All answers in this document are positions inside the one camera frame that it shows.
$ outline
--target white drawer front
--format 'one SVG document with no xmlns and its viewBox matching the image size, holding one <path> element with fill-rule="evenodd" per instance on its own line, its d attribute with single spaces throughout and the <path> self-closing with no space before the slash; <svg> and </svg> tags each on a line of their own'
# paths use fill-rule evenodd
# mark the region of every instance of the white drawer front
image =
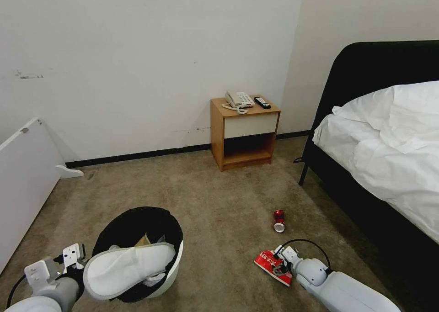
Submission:
<svg viewBox="0 0 439 312">
<path fill-rule="evenodd" d="M 276 131 L 278 113 L 226 118 L 224 138 L 264 134 Z"/>
</svg>

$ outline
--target black baseboard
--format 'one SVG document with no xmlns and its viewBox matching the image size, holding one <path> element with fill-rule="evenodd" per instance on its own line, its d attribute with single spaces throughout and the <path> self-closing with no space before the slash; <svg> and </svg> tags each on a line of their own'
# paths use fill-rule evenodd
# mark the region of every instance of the black baseboard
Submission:
<svg viewBox="0 0 439 312">
<path fill-rule="evenodd" d="M 306 136 L 309 133 L 310 133 L 310 131 L 301 131 L 301 132 L 278 134 L 278 135 L 276 135 L 276 139 Z M 70 162 L 66 162 L 65 165 L 67 168 L 78 168 L 78 167 L 84 167 L 84 166 L 92 166 L 92 165 L 96 165 L 96 164 L 108 164 L 108 163 L 118 162 L 118 161 L 158 157 L 158 156 L 167 155 L 167 154 L 210 150 L 210 146 L 211 146 L 210 144 L 201 144 L 201 145 L 192 145 L 192 146 L 183 147 L 183 148 L 171 148 L 171 149 L 149 151 L 149 152 L 122 154 L 119 156 L 112 156 L 112 157 L 70 161 Z"/>
<path fill-rule="evenodd" d="M 285 134 L 277 134 L 276 139 L 284 139 L 284 138 L 292 138 L 292 137 L 300 137 L 300 136 L 308 136 L 310 134 L 310 130 L 301 131 L 301 132 L 291 132 Z"/>
</svg>

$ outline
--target white telephone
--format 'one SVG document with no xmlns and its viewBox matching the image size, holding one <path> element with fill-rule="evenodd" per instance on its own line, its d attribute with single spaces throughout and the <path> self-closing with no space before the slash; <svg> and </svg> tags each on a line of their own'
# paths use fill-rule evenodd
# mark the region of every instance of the white telephone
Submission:
<svg viewBox="0 0 439 312">
<path fill-rule="evenodd" d="M 247 113 L 247 110 L 243 110 L 241 108 L 249 108 L 255 105 L 255 102 L 253 102 L 252 98 L 244 92 L 238 92 L 238 93 L 226 92 L 225 99 L 229 104 L 224 103 L 222 105 L 223 108 L 236 110 L 236 112 L 238 112 L 239 114 Z"/>
</svg>

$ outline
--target wooden nightstand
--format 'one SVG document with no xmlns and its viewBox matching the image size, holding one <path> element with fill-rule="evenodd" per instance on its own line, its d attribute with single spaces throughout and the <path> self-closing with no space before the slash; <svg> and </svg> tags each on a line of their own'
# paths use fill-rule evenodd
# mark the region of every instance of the wooden nightstand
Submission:
<svg viewBox="0 0 439 312">
<path fill-rule="evenodd" d="M 271 105 L 263 109 L 258 104 L 248 108 L 247 114 L 221 106 L 225 98 L 210 100 L 210 137 L 212 154 L 221 171 L 271 163 L 280 117 L 280 109 Z"/>
</svg>

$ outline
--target soda can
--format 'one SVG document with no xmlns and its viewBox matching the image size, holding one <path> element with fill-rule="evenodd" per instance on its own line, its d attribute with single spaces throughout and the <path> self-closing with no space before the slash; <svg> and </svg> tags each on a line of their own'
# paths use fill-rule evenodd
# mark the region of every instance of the soda can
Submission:
<svg viewBox="0 0 439 312">
<path fill-rule="evenodd" d="M 282 233 L 285 230 L 284 211 L 282 209 L 277 209 L 274 211 L 273 216 L 275 220 L 273 225 L 274 230 L 277 233 Z"/>
</svg>

